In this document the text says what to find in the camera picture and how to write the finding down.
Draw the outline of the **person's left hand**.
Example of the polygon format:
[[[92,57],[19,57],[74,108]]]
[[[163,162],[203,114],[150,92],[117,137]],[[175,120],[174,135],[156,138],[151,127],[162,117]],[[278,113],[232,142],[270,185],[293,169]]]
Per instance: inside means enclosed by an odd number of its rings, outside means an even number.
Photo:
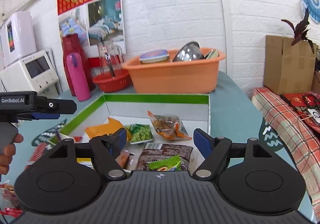
[[[21,134],[17,134],[14,141],[7,145],[0,156],[0,174],[6,175],[9,171],[9,165],[12,162],[12,158],[16,153],[16,143],[21,143],[23,141],[23,136]]]

